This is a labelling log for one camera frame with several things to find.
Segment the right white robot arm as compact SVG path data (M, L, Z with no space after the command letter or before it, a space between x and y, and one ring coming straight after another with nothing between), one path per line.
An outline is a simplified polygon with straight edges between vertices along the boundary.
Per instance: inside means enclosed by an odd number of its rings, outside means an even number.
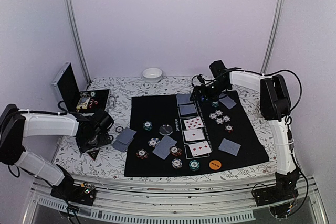
M237 67L226 68L221 60L214 61L209 68L212 80L206 80L202 74L192 78L190 100L218 103L219 95L233 86L242 86L260 94L260 112L270 125L277 155L276 181L279 184L272 188L271 196L276 201L284 200L291 194L291 185L299 176L299 168L294 158L294 143L290 132L290 114L295 107L291 105L281 71L262 74Z

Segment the red chip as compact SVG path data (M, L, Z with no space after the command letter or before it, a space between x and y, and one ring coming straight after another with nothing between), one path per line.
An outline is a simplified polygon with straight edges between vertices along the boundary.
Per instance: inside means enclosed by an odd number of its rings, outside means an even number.
M225 126L225 130L228 132L228 133L231 133L234 129L231 125L226 125Z
M143 149L138 150L136 152L136 156L140 159L146 159L146 158L148 158L148 155L149 155L148 152L146 150L143 150Z
M182 150L176 146L171 147L170 152L174 156L180 156L182 154Z

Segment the blue card deck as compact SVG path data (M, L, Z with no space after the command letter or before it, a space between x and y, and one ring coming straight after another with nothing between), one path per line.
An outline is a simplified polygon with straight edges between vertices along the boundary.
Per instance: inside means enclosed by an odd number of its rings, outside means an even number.
M127 148L134 139L134 136L137 132L126 127L113 142L112 147L118 151L126 152Z

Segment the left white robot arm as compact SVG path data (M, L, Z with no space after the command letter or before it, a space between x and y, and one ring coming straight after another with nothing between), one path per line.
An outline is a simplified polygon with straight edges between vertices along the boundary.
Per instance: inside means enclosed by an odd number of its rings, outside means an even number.
M78 195L78 188L69 173L23 146L31 136L70 136L81 153L110 144L109 130L114 120L108 112L98 109L93 115L78 113L21 110L8 104L1 114L1 163L14 165L39 177L67 200Z

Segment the clear dealer button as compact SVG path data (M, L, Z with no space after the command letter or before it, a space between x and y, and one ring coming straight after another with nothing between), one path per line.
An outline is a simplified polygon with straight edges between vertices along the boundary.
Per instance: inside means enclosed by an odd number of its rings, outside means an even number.
M163 136L169 136L173 133L173 128L169 124L163 124L159 128L159 133Z

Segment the white chip cluster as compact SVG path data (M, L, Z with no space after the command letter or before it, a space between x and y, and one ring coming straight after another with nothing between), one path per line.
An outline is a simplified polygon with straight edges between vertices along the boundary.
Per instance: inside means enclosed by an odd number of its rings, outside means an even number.
M229 117L229 116L224 116L224 117L223 117L223 120L224 120L225 122L229 122L229 121L230 121L230 117Z
M216 121L217 124L223 124L224 123L224 120L222 118L217 118L215 121Z
M223 112L220 111L220 110L215 111L215 113L216 113L217 116L222 116L223 115Z

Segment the single card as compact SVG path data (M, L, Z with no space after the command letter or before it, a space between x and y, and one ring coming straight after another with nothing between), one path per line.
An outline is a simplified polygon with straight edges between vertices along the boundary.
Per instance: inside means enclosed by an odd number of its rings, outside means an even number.
M179 110L181 116L187 116L197 113L196 106L193 104L180 104Z

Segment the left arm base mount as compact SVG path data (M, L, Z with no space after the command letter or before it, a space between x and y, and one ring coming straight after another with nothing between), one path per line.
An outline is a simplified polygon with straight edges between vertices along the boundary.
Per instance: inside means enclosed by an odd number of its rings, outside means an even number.
M50 195L64 200L65 202L75 202L82 205L93 206L96 198L96 187L84 182L80 185L63 184L53 186Z

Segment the white poker chip stack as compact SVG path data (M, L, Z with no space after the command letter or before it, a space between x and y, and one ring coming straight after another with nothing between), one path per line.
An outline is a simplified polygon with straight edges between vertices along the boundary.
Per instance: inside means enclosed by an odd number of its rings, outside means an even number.
M115 128L115 131L118 132L118 133L122 132L123 130L124 130L124 128L122 126L117 126Z

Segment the black triangular marker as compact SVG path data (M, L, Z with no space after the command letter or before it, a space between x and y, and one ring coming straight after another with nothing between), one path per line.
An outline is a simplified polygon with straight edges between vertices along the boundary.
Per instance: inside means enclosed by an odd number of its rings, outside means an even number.
M95 161L98 157L99 150L89 151L87 154Z

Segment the green chip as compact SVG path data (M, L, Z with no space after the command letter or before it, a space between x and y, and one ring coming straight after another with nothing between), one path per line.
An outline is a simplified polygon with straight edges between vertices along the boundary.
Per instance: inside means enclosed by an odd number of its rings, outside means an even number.
M200 163L199 163L199 161L197 161L197 160L191 160L190 162L189 162L189 168L190 168L190 170L191 171L198 171L199 170L199 168L200 168Z
M146 131L150 131L153 129L153 124L152 122L150 121L146 121L143 123L143 128L146 130Z
M217 107L219 107L219 102L212 102L211 105L212 105L214 108L217 108Z

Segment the orange big blind button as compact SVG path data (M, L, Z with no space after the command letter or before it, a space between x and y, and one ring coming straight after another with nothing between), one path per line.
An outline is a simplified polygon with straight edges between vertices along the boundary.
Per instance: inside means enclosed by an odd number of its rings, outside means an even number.
M209 162L209 168L211 170L219 170L221 168L222 164L218 160L212 160Z

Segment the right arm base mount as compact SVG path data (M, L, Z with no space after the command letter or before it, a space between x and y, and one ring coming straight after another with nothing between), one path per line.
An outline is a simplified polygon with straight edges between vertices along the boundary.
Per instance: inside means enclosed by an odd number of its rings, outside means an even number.
M295 183L290 183L288 188L284 188L283 183L273 186L257 183L252 188L251 195L257 206L271 205L286 200L293 205L299 199L299 188Z

